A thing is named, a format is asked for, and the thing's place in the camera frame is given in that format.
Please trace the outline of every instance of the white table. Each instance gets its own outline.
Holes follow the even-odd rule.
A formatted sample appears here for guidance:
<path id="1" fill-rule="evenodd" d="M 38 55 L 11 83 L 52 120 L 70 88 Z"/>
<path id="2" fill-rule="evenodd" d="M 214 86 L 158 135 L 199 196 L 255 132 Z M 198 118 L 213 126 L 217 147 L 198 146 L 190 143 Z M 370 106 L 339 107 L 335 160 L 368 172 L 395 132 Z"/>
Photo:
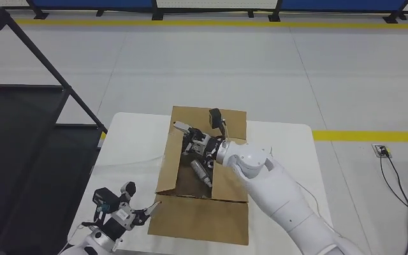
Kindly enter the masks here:
<path id="1" fill-rule="evenodd" d="M 161 156 L 166 145 L 170 116 L 139 113 L 117 113 L 110 125 L 95 168 L 76 213 L 69 237 L 82 221 L 91 221 L 95 204 L 95 189 L 107 187 L 119 194 L 127 181 L 136 183 L 137 191 L 131 200 L 133 208 L 144 208 L 154 201 Z M 247 141 L 272 146 L 273 156 L 292 176 L 310 190 L 321 208 L 321 214 L 331 224 L 326 193 L 317 160 L 310 127 L 247 121 Z M 305 193 L 309 205 L 316 210 L 313 198 Z M 269 219 L 256 204 L 249 201 L 249 245 L 148 235 L 149 222 L 125 233 L 120 249 L 164 254 L 300 254 L 296 245 L 281 227 Z M 76 232 L 71 244 L 78 244 L 90 231 Z"/>

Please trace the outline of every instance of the wall socket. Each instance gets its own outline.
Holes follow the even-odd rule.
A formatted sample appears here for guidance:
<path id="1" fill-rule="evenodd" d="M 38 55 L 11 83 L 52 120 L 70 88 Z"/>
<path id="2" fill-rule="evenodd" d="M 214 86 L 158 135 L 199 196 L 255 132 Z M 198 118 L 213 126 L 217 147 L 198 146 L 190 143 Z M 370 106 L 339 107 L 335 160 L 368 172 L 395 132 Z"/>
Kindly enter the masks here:
<path id="1" fill-rule="evenodd" d="M 390 158 L 393 157 L 393 156 L 391 155 L 390 148 L 388 148 L 387 146 L 382 145 L 382 144 L 372 144 L 371 146 L 372 146 L 372 148 L 373 148 L 373 150 L 374 150 L 375 155 L 376 155 L 378 158 L 381 157 L 381 147 L 382 147 L 382 146 L 384 146 L 385 149 L 388 151 L 388 154 L 390 155 Z"/>

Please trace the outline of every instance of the gray floor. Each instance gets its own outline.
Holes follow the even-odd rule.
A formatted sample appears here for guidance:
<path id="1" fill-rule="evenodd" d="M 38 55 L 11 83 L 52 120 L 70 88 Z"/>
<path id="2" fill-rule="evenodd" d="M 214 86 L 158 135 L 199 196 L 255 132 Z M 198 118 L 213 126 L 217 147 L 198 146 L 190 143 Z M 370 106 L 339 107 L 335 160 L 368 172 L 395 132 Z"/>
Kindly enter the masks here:
<path id="1" fill-rule="evenodd" d="M 23 28 L 107 126 L 117 112 L 169 115 L 172 105 L 186 105 L 312 129 L 408 129 L 406 30 Z M 57 83 L 10 30 L 0 32 L 0 45 L 1 83 Z M 92 123 L 74 101 L 59 122 Z M 408 145 L 387 145 L 407 187 Z M 334 226 L 366 254 L 403 254 L 407 208 L 386 187 L 371 144 L 316 142 L 316 149 Z M 397 187 L 388 163 L 384 169 Z"/>

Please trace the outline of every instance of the open cardboard box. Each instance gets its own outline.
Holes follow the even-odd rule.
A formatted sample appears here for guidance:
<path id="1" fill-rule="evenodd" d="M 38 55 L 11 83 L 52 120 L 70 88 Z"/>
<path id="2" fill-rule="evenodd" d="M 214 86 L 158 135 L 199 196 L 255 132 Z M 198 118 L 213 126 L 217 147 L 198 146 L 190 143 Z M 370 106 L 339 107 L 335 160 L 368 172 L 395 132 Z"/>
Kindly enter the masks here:
<path id="1" fill-rule="evenodd" d="M 150 220 L 150 235 L 189 238 L 248 245 L 248 196 L 231 168 L 214 164 L 213 188 L 196 176 L 189 164 L 180 162 L 183 132 L 175 121 L 184 122 L 211 136 L 220 135 L 208 121 L 209 108 L 174 106 L 164 158 L 156 188 L 162 204 Z M 246 112 L 220 109 L 228 135 L 246 142 Z"/>

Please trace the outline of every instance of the yellow floor line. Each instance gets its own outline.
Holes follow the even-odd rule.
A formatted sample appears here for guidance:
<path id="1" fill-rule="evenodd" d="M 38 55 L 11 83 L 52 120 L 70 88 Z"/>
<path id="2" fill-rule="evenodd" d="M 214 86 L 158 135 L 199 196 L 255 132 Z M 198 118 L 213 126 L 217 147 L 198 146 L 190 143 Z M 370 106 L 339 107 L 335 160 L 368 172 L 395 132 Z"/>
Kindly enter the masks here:
<path id="1" fill-rule="evenodd" d="M 314 130 L 313 138 L 315 141 L 338 142 L 408 142 L 408 132 Z"/>
<path id="2" fill-rule="evenodd" d="M 234 27 L 315 27 L 341 29 L 408 29 L 408 24 L 260 22 L 221 20 L 34 20 L 17 19 L 19 25 L 36 26 L 234 26 Z"/>

